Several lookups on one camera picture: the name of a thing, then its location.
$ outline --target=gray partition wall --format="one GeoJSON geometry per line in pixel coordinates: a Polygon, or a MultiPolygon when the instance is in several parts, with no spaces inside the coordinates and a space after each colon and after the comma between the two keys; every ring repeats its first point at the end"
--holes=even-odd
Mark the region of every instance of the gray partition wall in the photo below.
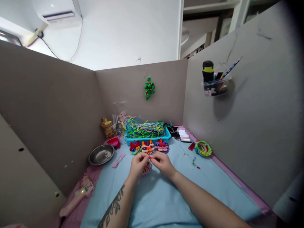
{"type": "Polygon", "coordinates": [[[4,41],[0,53],[0,113],[68,196],[105,140],[95,73],[4,41]]]}
{"type": "Polygon", "coordinates": [[[182,124],[187,63],[178,60],[95,71],[108,117],[124,110],[144,120],[182,124]],[[144,75],[155,83],[155,93],[148,101],[144,75]]]}
{"type": "Polygon", "coordinates": [[[188,61],[184,126],[271,207],[303,166],[303,61],[289,18],[280,2],[188,61]],[[236,36],[229,94],[205,97],[203,61],[227,61],[236,36]]]}

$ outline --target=wall-mounted pen holder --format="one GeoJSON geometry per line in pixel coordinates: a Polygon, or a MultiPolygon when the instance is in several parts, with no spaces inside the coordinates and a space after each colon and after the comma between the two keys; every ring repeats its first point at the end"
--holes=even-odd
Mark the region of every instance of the wall-mounted pen holder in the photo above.
{"type": "Polygon", "coordinates": [[[214,97],[226,94],[228,92],[228,84],[229,80],[231,79],[231,75],[227,74],[224,78],[209,81],[209,82],[202,82],[202,87],[205,92],[205,97],[214,97]]]}

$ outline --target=blue plastic basket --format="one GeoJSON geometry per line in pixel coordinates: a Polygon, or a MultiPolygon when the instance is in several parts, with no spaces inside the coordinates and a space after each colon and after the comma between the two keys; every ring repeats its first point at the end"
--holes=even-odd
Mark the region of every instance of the blue plastic basket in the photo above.
{"type": "Polygon", "coordinates": [[[146,141],[150,141],[150,139],[152,140],[152,142],[155,144],[158,140],[162,139],[163,141],[166,141],[167,143],[169,143],[169,139],[171,138],[171,134],[168,130],[168,128],[165,129],[165,132],[166,132],[166,135],[165,136],[162,136],[162,137],[157,137],[157,138],[127,138],[125,137],[126,139],[126,142],[128,144],[128,146],[130,146],[131,142],[134,142],[135,141],[139,141],[140,143],[142,141],[146,142],[146,141]]]}

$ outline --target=air conditioner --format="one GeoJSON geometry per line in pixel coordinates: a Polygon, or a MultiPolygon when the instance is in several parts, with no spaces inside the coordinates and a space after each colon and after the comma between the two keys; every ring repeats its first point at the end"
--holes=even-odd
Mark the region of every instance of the air conditioner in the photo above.
{"type": "Polygon", "coordinates": [[[51,27],[81,22],[78,0],[31,0],[37,15],[51,27]]]}

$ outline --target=forearm tattoo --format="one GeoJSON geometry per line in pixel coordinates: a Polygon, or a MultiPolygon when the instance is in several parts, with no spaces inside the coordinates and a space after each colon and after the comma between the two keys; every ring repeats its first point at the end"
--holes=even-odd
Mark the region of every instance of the forearm tattoo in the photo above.
{"type": "Polygon", "coordinates": [[[124,195],[123,188],[124,188],[124,185],[121,187],[121,189],[115,196],[113,202],[110,204],[109,208],[105,212],[105,214],[104,214],[102,220],[100,221],[99,225],[97,226],[97,228],[103,228],[104,222],[106,224],[106,227],[108,227],[108,224],[110,222],[110,215],[113,215],[114,210],[115,210],[115,215],[120,210],[120,205],[118,202],[121,200],[121,197],[124,195]]]}

